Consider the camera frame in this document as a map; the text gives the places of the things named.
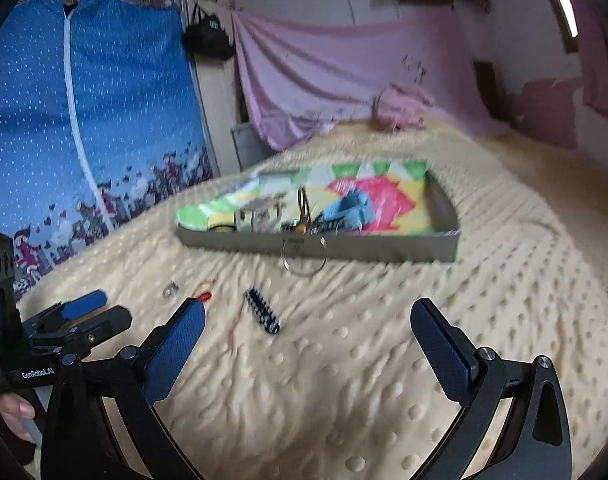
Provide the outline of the person's left hand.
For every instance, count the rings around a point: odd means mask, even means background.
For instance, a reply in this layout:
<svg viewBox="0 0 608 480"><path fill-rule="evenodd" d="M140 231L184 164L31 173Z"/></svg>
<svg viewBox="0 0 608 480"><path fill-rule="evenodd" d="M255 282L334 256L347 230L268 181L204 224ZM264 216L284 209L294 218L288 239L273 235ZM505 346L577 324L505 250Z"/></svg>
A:
<svg viewBox="0 0 608 480"><path fill-rule="evenodd" d="M34 419L32 405L16 393L0 394L0 413L3 420L20 440L34 443L29 431L24 426L25 420Z"/></svg>

